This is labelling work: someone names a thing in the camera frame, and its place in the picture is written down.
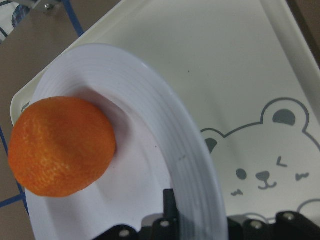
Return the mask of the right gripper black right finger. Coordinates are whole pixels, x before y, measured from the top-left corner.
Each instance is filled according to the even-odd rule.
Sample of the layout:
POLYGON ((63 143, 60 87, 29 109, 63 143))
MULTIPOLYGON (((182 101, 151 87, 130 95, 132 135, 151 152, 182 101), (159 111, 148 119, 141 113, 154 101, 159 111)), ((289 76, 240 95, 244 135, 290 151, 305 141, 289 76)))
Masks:
POLYGON ((243 217, 242 216, 228 216, 228 239, 229 240, 243 240, 243 217))

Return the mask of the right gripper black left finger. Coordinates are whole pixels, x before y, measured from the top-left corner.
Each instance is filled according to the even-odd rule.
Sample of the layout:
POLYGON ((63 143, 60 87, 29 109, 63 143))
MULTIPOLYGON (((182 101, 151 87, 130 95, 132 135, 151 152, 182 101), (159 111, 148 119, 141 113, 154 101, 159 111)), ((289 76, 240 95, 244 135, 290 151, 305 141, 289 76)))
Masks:
POLYGON ((179 239, 179 211, 173 189, 163 190, 162 228, 168 232, 168 240, 179 239))

